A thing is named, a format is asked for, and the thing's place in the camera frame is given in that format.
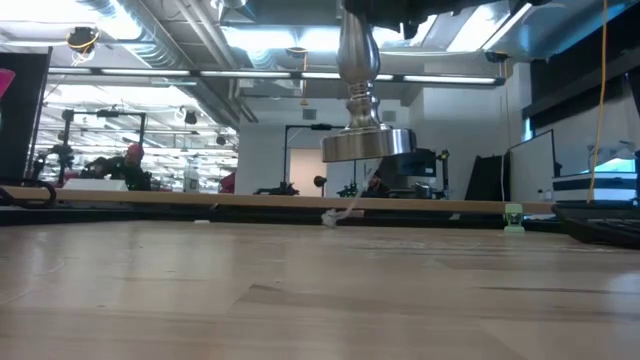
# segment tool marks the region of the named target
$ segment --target silver metal post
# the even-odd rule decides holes
[[[337,135],[322,140],[323,161],[370,159],[412,152],[415,135],[410,129],[392,129],[380,121],[380,101],[373,95],[373,81],[380,73],[380,52],[371,27],[363,17],[346,10],[342,14],[340,77],[351,98],[349,125]]]

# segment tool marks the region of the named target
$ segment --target wooden table surface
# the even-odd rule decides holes
[[[640,253],[493,230],[0,229],[0,359],[638,359]]]
[[[12,196],[22,200],[49,198],[45,189],[3,186]],[[137,204],[233,205],[292,208],[346,209],[352,198],[319,198],[305,196],[199,194],[157,191],[92,191],[57,189],[57,199],[71,202],[124,202]],[[551,214],[551,203],[522,203],[525,213]],[[505,203],[500,201],[455,201],[422,199],[360,198],[357,209],[448,211],[504,214]]]

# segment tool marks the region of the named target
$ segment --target ceiling duct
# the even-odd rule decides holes
[[[140,0],[76,0],[91,9],[99,12],[106,18],[118,19],[122,21],[134,21],[142,30],[140,38],[137,40],[153,41],[154,45],[130,46],[129,51],[138,56],[142,61],[154,69],[187,69],[194,68],[193,62],[182,52],[180,47],[164,30],[162,25],[140,2]],[[125,10],[118,11],[119,3]],[[212,119],[215,119],[223,126],[232,128],[238,127],[239,116],[226,101],[225,97],[211,89],[202,80],[197,81],[197,85],[184,89],[202,105],[203,110]]]

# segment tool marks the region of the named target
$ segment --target metal frame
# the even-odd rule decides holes
[[[331,131],[333,129],[344,129],[344,126],[331,125],[331,128],[329,130],[319,130],[319,129],[315,130],[313,129],[313,125],[286,125],[284,127],[284,169],[282,169],[282,182],[287,182],[287,160],[288,160],[287,150],[289,150],[289,137],[288,137],[289,129],[311,129],[313,131]],[[355,179],[355,173],[356,173],[356,163],[354,161],[353,162],[354,179]]]
[[[69,135],[71,133],[71,123],[73,122],[73,119],[75,118],[76,115],[103,115],[104,117],[108,117],[105,115],[113,115],[113,114],[118,114],[118,116],[138,116],[140,117],[140,130],[139,130],[139,141],[138,144],[140,144],[140,146],[143,146],[143,142],[144,142],[144,135],[145,135],[145,129],[147,127],[147,113],[144,112],[119,112],[119,111],[75,111],[73,109],[67,109],[64,110],[62,112],[62,119],[64,119],[64,130],[63,130],[63,137],[62,137],[62,145],[63,146],[68,146],[69,145]],[[58,184],[62,185],[64,183],[64,170],[65,170],[65,164],[61,163],[60,164],[60,173],[58,174]]]

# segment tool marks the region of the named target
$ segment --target yellow cable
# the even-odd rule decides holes
[[[608,0],[604,1],[604,10],[602,13],[602,84],[600,86],[600,105],[598,109],[598,132],[596,133],[596,146],[593,149],[593,169],[591,171],[591,185],[589,186],[589,197],[587,202],[593,201],[593,190],[596,184],[596,165],[598,164],[598,150],[600,149],[600,134],[602,130],[602,120],[604,118],[604,94],[607,86],[607,18],[608,18]]]
[[[70,48],[73,48],[73,49],[82,49],[82,48],[85,48],[85,47],[91,46],[93,43],[95,43],[96,41],[98,41],[98,38],[100,37],[100,31],[98,31],[98,32],[96,33],[96,36],[95,36],[91,41],[89,41],[89,42],[87,42],[87,43],[84,43],[84,44],[82,44],[82,45],[71,45],[71,44],[69,44],[69,38],[70,38],[70,37],[71,37],[71,34],[67,34],[67,45],[69,45],[69,47],[70,47]]]

